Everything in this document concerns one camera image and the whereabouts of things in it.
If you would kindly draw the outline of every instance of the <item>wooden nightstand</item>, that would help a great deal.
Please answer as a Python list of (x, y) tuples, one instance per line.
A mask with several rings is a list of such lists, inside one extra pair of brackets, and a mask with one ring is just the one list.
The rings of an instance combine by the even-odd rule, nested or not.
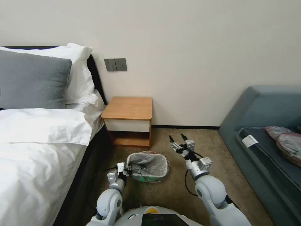
[(113, 145), (151, 145), (151, 97), (113, 97), (101, 117)]

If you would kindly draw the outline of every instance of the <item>baseboard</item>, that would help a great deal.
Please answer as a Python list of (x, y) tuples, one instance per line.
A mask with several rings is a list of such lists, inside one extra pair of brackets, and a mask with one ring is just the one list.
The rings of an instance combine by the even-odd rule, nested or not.
[(152, 128), (160, 129), (211, 129), (218, 130), (219, 126), (169, 126), (169, 125), (152, 125)]

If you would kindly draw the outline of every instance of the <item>black cable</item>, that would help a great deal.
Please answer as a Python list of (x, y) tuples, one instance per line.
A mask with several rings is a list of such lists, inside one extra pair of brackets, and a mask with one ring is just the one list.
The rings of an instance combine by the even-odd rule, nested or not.
[(235, 202), (233, 202), (233, 200), (232, 200), (228, 195), (226, 195), (225, 201), (226, 201), (228, 204), (233, 203), (233, 205), (234, 205), (237, 209), (240, 210), (240, 208), (235, 204)]
[(99, 175), (99, 174), (102, 174), (102, 173), (104, 173), (105, 171), (108, 171), (108, 170), (112, 170), (112, 169), (115, 169), (116, 168), (116, 166), (114, 166), (114, 167), (112, 167), (112, 168), (108, 168), (108, 169), (105, 169), (105, 170), (103, 170), (103, 171), (101, 171), (101, 172), (98, 172), (97, 174), (95, 174), (89, 181), (88, 181), (88, 183), (87, 183), (87, 185), (86, 185), (86, 189), (85, 189), (85, 194), (86, 194), (86, 201), (87, 201), (87, 204), (88, 204), (88, 206), (92, 209), (92, 210), (96, 210), (96, 208), (95, 207), (93, 207), (93, 205), (90, 203), (90, 201), (89, 201), (89, 191), (90, 191), (90, 185), (92, 184), (92, 181)]
[(185, 173), (185, 178), (184, 178), (185, 187), (186, 187), (187, 191), (188, 191), (191, 195), (197, 196), (197, 194), (193, 194), (193, 193), (188, 189), (188, 187), (187, 187), (186, 178), (187, 178), (187, 173), (188, 173), (188, 171), (189, 171), (189, 170), (186, 171), (186, 173)]
[(198, 155), (199, 157), (203, 158), (203, 156), (201, 156), (200, 154), (193, 152), (194, 154)]

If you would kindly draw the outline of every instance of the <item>carpet floor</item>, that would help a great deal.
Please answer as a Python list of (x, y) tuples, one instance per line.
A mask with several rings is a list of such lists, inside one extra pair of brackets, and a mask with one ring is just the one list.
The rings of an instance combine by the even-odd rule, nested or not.
[[(211, 158), (213, 163), (210, 167), (210, 175), (223, 182), (229, 197), (253, 226), (273, 225), (216, 130), (152, 129), (150, 150), (163, 154), (168, 159), (170, 163), (168, 175), (159, 183), (145, 183), (129, 179), (123, 194), (124, 211), (140, 207), (140, 205), (162, 206), (173, 209), (202, 225), (210, 225), (209, 215), (202, 201), (190, 195), (185, 188), (185, 160), (169, 145), (168, 135), (171, 135), (177, 143), (183, 143), (180, 133), (195, 141), (195, 152)], [(111, 153), (107, 153), (105, 161), (100, 164), (98, 170), (112, 167), (118, 162), (125, 162), (129, 154), (145, 150), (148, 149), (114, 147)], [(189, 176), (187, 185), (194, 192), (194, 184)], [(95, 181), (91, 200), (96, 203), (98, 196), (107, 187), (106, 174), (101, 175)], [(92, 210), (87, 209), (84, 215), (82, 225), (91, 219)]]

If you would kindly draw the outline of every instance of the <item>wall switch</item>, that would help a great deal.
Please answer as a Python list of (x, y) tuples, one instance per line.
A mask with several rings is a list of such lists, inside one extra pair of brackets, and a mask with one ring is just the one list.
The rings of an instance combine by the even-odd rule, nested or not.
[(115, 59), (115, 64), (117, 71), (127, 71), (125, 58)]
[(104, 59), (107, 71), (117, 71), (115, 59)]
[(127, 71), (125, 58), (104, 59), (107, 71)]

